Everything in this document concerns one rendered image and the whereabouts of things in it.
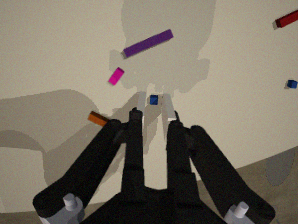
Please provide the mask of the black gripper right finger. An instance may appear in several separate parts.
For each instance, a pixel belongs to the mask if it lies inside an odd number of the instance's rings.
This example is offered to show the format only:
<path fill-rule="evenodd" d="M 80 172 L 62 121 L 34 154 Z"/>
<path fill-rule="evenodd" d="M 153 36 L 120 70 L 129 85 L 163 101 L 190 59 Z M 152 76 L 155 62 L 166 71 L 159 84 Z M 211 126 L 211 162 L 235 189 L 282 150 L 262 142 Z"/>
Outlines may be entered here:
<path fill-rule="evenodd" d="M 274 208 L 247 186 L 203 127 L 183 126 L 170 94 L 163 95 L 161 115 L 175 224 L 206 224 L 190 159 L 226 223 L 270 224 L 276 215 Z"/>

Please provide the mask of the purple rod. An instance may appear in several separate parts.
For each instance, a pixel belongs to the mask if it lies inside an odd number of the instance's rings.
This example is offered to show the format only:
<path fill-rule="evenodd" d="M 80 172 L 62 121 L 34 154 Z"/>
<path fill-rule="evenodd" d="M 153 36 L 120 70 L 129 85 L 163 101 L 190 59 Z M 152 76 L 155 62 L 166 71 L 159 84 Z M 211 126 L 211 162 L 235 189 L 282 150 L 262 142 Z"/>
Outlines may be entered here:
<path fill-rule="evenodd" d="M 150 38 L 147 38 L 147 39 L 145 39 L 141 42 L 138 42 L 138 43 L 136 43 L 136 44 L 134 44 L 130 47 L 127 47 L 123 51 L 124 51 L 126 57 L 129 57 L 133 54 L 136 54 L 136 53 L 138 53 L 142 50 L 145 50 L 149 47 L 152 47 L 156 44 L 159 44 L 159 43 L 164 42 L 164 41 L 166 41 L 168 39 L 171 39 L 171 38 L 173 38 L 173 34 L 171 32 L 171 29 L 169 29 L 169 30 L 166 30 L 162 33 L 154 35 Z"/>

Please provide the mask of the orange rod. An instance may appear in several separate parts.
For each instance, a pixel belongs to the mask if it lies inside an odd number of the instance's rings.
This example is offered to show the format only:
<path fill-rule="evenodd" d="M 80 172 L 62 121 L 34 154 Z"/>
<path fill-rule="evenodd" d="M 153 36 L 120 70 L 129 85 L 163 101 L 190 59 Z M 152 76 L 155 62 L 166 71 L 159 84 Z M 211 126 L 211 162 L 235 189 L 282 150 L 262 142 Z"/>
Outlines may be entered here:
<path fill-rule="evenodd" d="M 103 127 L 110 119 L 92 111 L 88 117 L 88 120 Z"/>

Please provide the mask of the short magenta rod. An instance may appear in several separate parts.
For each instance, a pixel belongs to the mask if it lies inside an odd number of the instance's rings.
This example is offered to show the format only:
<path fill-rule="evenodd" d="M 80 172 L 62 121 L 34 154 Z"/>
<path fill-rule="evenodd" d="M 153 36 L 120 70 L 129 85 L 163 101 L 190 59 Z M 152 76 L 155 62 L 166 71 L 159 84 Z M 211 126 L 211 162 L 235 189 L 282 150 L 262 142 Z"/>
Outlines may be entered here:
<path fill-rule="evenodd" d="M 109 79 L 109 82 L 112 83 L 113 85 L 116 85 L 118 80 L 121 78 L 121 76 L 124 74 L 125 71 L 123 71 L 121 68 L 117 68 L 114 74 L 111 76 Z"/>

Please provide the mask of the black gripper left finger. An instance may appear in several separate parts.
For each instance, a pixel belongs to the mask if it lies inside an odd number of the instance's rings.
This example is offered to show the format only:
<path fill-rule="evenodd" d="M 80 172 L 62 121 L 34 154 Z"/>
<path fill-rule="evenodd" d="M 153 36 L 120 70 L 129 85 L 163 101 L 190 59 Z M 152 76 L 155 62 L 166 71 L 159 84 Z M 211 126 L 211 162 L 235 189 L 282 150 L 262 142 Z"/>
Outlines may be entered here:
<path fill-rule="evenodd" d="M 129 112 L 129 123 L 109 120 L 63 177 L 34 197 L 33 206 L 43 224 L 82 222 L 84 209 L 122 143 L 126 143 L 126 150 L 117 224 L 147 224 L 143 168 L 145 100 L 146 92 L 140 91 L 137 107 Z"/>

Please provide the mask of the red rod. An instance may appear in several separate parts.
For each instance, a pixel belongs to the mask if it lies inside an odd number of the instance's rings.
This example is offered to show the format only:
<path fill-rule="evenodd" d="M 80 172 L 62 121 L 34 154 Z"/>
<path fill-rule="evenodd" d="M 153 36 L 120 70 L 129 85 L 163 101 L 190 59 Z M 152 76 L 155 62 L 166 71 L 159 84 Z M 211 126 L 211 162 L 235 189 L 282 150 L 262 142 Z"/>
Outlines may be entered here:
<path fill-rule="evenodd" d="M 298 10 L 291 12 L 291 13 L 275 20 L 275 22 L 276 22 L 276 25 L 278 28 L 282 28 L 282 27 L 287 26 L 297 20 L 298 20 Z"/>

